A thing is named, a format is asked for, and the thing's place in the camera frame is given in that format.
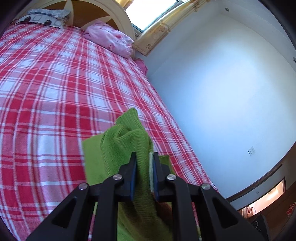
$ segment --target pink pillow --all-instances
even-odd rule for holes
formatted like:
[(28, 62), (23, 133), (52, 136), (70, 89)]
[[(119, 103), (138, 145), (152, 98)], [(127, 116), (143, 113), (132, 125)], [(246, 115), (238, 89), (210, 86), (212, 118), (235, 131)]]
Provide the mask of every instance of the pink pillow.
[(146, 75), (147, 72), (148, 72), (148, 68), (144, 63), (144, 60), (142, 60), (140, 58), (137, 58), (137, 59), (134, 60), (134, 62), (139, 67), (139, 69), (143, 72), (143, 74)]
[(124, 58), (128, 58), (133, 51), (133, 40), (129, 36), (100, 20), (87, 27), (83, 37)]

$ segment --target green towel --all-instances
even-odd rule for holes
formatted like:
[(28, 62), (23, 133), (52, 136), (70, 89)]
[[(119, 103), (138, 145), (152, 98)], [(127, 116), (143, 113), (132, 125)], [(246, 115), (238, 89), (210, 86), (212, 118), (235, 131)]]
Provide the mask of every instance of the green towel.
[[(103, 182), (137, 154), (137, 179), (133, 203), (119, 203), (119, 241), (172, 240), (172, 214), (168, 204), (155, 201), (150, 190), (149, 161), (153, 143), (142, 126), (136, 109), (120, 116), (116, 125), (104, 134), (83, 141), (86, 179), (90, 185)], [(168, 156), (160, 156), (163, 164), (172, 167)]]

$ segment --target yellow curtain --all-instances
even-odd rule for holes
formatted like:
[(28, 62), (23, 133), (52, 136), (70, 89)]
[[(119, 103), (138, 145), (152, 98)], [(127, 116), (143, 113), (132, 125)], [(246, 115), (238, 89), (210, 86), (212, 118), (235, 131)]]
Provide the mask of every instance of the yellow curtain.
[(134, 48), (147, 56), (155, 46), (186, 16), (210, 0), (188, 0), (151, 25), (134, 42)]
[(116, 2), (119, 3), (119, 5), (121, 7), (123, 7), (124, 9), (127, 9), (129, 5), (131, 5), (131, 3), (133, 2), (134, 0), (116, 0)]

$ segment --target red plaid bedsheet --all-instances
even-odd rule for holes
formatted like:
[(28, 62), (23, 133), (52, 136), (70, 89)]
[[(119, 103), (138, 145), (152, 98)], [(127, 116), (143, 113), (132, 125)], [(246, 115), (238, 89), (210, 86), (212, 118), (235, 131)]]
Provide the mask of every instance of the red plaid bedsheet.
[(75, 28), (21, 24), (6, 31), (0, 41), (0, 216), (18, 240), (85, 181), (82, 141), (131, 107), (180, 177), (212, 184), (132, 59)]

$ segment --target patterned pillow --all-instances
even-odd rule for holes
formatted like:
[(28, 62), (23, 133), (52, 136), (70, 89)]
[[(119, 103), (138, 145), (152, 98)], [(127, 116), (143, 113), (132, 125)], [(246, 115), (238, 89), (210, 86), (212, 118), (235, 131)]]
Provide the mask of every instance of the patterned pillow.
[(15, 23), (40, 23), (46, 26), (63, 29), (66, 21), (66, 19), (56, 19), (47, 15), (30, 14), (20, 18)]
[(57, 19), (69, 19), (70, 11), (64, 9), (50, 10), (50, 9), (31, 9), (27, 14), (43, 14)]
[(88, 26), (82, 36), (124, 58), (133, 52), (133, 40), (129, 36), (99, 19)]

